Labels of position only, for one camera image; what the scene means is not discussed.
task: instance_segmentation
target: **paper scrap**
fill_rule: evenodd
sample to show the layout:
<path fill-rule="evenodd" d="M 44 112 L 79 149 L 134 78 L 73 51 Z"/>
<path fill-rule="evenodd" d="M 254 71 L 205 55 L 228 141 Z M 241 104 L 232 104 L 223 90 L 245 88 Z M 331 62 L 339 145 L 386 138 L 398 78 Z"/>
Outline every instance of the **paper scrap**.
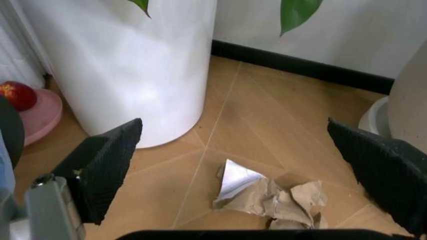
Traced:
<path fill-rule="evenodd" d="M 265 216 L 263 202 L 277 195 L 280 190 L 274 181 L 267 178 L 260 178 L 242 190 L 232 201 L 224 205 L 223 208 Z"/>
<path fill-rule="evenodd" d="M 222 174 L 221 191 L 214 202 L 233 198 L 236 194 L 261 178 L 266 177 L 261 173 L 252 171 L 227 159 Z"/>
<path fill-rule="evenodd" d="M 325 206 L 327 197 L 321 181 L 307 182 L 290 190 L 273 180 L 227 159 L 221 190 L 213 201 L 216 209 L 235 210 L 272 218 L 269 229 L 325 229 L 326 219 L 314 206 Z"/>

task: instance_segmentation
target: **green leaf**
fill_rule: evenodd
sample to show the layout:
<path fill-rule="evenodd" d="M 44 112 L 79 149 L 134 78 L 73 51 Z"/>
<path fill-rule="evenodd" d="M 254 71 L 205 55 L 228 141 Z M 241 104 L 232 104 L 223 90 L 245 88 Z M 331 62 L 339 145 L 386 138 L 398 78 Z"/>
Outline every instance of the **green leaf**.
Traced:
<path fill-rule="evenodd" d="M 140 7 L 144 11 L 144 13 L 147 14 L 149 18 L 151 18 L 149 15 L 149 0 L 129 0 L 129 1 L 138 5 L 138 7 Z"/>
<path fill-rule="evenodd" d="M 281 0 L 280 36 L 307 21 L 321 3 L 322 0 Z"/>

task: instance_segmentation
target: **pink plate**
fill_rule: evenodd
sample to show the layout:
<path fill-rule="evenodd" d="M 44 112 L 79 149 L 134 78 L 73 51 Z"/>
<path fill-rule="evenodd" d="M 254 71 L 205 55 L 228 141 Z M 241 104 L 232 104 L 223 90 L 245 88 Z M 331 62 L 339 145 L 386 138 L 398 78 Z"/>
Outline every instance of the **pink plate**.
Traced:
<path fill-rule="evenodd" d="M 54 92 L 46 89 L 34 89 L 37 95 L 35 105 L 19 113 L 25 132 L 24 146 L 46 136 L 62 117 L 63 103 Z"/>

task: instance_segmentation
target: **white cylindrical planter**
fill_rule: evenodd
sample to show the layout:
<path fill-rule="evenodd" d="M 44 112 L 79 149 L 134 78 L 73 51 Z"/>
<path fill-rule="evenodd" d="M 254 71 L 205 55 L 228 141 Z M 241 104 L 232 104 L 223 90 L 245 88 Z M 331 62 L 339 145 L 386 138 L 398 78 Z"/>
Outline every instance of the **white cylindrical planter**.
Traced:
<path fill-rule="evenodd" d="M 139 148 L 185 134 L 202 114 L 216 0 L 19 0 L 90 135 L 134 118 Z"/>
<path fill-rule="evenodd" d="M 427 41 L 395 80 L 388 99 L 391 136 L 427 153 Z"/>

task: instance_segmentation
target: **wooden floor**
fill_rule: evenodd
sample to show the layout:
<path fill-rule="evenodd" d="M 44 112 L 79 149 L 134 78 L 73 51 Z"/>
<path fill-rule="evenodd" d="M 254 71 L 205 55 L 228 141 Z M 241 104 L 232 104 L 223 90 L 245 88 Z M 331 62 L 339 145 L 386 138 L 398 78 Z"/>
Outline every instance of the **wooden floor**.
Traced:
<path fill-rule="evenodd" d="M 102 225 L 86 225 L 87 239 L 147 229 L 263 229 L 265 218 L 211 210 L 227 158 L 282 186 L 322 180 L 328 203 L 321 211 L 331 228 L 408 234 L 367 199 L 326 131 L 328 117 L 357 126 L 381 97 L 213 56 L 199 122 L 173 142 L 135 152 Z M 24 150 L 17 198 L 86 136 L 67 108 L 53 132 Z"/>

